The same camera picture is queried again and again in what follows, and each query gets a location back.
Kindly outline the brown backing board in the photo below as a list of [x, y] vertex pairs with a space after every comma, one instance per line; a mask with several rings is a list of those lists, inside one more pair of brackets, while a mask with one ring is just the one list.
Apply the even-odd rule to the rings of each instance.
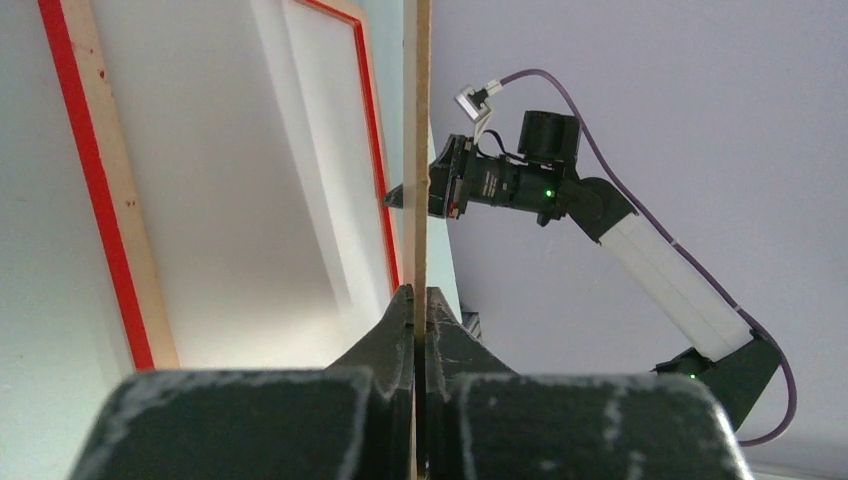
[[403, 3], [403, 278], [412, 290], [414, 400], [412, 477], [426, 479], [426, 288], [429, 192], [431, 13], [427, 0]]

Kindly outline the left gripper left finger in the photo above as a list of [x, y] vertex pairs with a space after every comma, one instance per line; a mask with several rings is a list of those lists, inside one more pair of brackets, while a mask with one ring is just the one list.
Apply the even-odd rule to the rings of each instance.
[[159, 370], [105, 401], [74, 479], [405, 479], [412, 289], [323, 369]]

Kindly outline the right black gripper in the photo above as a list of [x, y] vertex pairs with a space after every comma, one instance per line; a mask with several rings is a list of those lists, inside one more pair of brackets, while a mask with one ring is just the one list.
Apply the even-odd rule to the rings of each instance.
[[[458, 219], [470, 202], [529, 211], [530, 201], [521, 196], [521, 174], [505, 155], [481, 155], [470, 137], [450, 135], [429, 166], [429, 215]], [[403, 209], [404, 186], [386, 192], [382, 205]]]

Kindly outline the landscape photo print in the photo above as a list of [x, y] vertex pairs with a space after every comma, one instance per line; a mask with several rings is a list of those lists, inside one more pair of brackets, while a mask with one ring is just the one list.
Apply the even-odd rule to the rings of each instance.
[[184, 368], [323, 368], [397, 286], [365, 12], [97, 1]]

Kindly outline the red wooden picture frame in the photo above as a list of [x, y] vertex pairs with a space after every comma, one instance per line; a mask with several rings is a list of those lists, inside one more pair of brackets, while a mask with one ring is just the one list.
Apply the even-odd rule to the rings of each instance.
[[[366, 12], [349, 1], [305, 1], [314, 10], [351, 29], [352, 74], [361, 87], [363, 144], [373, 168], [369, 203], [378, 215], [385, 258], [385, 292], [400, 284], [393, 221], [382, 206], [386, 192], [374, 63]], [[132, 364], [139, 371], [175, 369], [179, 354], [166, 313], [131, 160], [109, 84], [92, 7], [87, 1], [38, 4], [48, 45], [79, 153], [94, 216], [106, 256]]]

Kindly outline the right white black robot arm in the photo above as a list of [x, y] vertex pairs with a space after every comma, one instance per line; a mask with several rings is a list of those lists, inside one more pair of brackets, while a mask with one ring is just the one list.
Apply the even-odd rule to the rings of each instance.
[[541, 227], [571, 219], [690, 341], [655, 372], [702, 382], [741, 427], [781, 366], [778, 347], [613, 183], [577, 174], [581, 136], [576, 117], [545, 111], [525, 113], [515, 154], [487, 155], [473, 137], [450, 135], [428, 166], [429, 215], [457, 219], [478, 203], [531, 213]]

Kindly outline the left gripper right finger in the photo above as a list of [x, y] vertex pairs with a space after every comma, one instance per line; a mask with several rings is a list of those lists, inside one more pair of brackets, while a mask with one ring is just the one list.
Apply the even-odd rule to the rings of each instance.
[[718, 402], [679, 374], [520, 375], [427, 291], [433, 479], [748, 479]]

